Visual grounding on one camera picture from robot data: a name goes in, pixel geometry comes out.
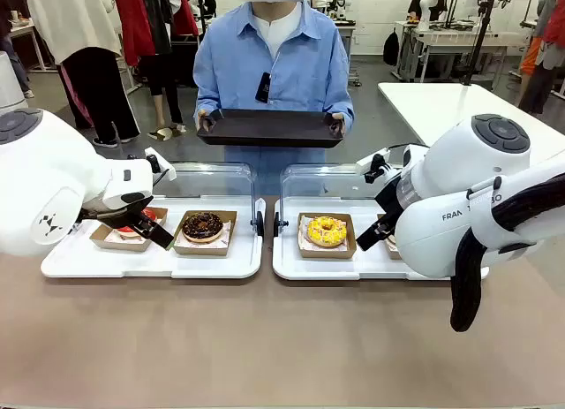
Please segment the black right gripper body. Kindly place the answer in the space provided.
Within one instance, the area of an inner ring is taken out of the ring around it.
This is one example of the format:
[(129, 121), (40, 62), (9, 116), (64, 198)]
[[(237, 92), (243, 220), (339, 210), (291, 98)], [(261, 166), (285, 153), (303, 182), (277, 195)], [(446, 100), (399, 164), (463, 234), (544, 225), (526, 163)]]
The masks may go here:
[(403, 208), (396, 195), (396, 188), (400, 180), (400, 177), (394, 177), (375, 196), (376, 202), (385, 212), (379, 222), (386, 227), (395, 227), (398, 218), (403, 213)]

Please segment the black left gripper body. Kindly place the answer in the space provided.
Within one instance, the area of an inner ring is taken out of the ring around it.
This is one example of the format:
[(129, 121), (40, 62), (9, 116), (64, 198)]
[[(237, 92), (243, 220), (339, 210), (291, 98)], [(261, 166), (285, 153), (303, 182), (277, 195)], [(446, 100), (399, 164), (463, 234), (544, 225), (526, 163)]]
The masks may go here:
[(140, 217), (148, 217), (143, 214), (143, 210), (153, 200), (152, 196), (135, 201), (127, 206), (106, 212), (96, 212), (82, 208), (78, 214), (78, 223), (84, 220), (96, 220), (106, 224), (112, 229), (124, 227), (130, 228), (130, 223)]

